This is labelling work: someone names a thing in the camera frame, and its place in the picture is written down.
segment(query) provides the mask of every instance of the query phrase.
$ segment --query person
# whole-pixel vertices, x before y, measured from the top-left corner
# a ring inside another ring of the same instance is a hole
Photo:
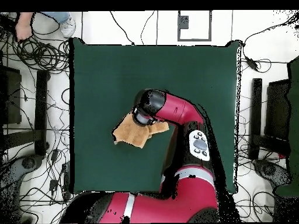
[[[60,24],[60,32],[68,39],[72,37],[76,29],[76,23],[70,12],[41,12],[53,18]],[[28,39],[32,36],[31,19],[34,12],[21,12],[16,24],[16,37],[18,41]]]

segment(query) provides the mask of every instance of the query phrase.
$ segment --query sneaker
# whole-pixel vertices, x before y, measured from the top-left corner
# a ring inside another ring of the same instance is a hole
[[[67,21],[64,23],[60,23],[60,32],[66,39],[68,39],[72,37],[72,35],[75,33],[75,30],[76,30],[75,20],[72,17],[72,15],[69,14],[69,18],[67,19]]]

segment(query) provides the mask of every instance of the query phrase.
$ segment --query brown cloth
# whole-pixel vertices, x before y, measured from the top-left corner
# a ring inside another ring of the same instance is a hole
[[[167,122],[156,122],[153,125],[141,127],[134,122],[132,114],[129,113],[114,129],[112,135],[114,136],[114,144],[126,142],[142,149],[147,139],[150,139],[152,135],[167,130],[169,130]]]

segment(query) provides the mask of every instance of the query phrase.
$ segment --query jeans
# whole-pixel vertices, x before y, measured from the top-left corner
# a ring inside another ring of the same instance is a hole
[[[41,12],[42,14],[53,18],[58,23],[64,23],[69,18],[69,12]]]

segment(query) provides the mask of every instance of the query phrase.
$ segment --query white shoe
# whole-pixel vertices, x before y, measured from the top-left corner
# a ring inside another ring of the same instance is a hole
[[[75,30],[76,30],[75,20],[72,17],[72,15],[69,14],[69,18],[67,19],[67,21],[64,23],[60,23],[60,32],[66,39],[68,39],[72,37],[72,35],[75,33]]]

